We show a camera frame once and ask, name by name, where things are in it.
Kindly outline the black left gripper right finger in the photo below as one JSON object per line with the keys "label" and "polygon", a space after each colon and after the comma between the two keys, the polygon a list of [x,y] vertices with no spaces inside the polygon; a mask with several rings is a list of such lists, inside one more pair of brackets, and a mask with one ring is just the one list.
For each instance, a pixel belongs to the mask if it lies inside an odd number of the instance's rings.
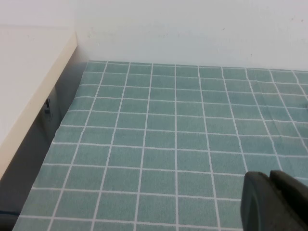
{"label": "black left gripper right finger", "polygon": [[278,189],[283,204],[297,224],[308,226],[308,187],[280,170],[272,170],[269,179]]}

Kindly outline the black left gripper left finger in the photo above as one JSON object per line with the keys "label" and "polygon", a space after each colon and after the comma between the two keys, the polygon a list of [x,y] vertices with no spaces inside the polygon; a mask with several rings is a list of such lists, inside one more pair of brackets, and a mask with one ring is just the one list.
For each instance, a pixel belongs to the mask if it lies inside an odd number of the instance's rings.
{"label": "black left gripper left finger", "polygon": [[249,171],[244,176],[241,221],[245,231],[306,231],[292,218],[270,176]]}

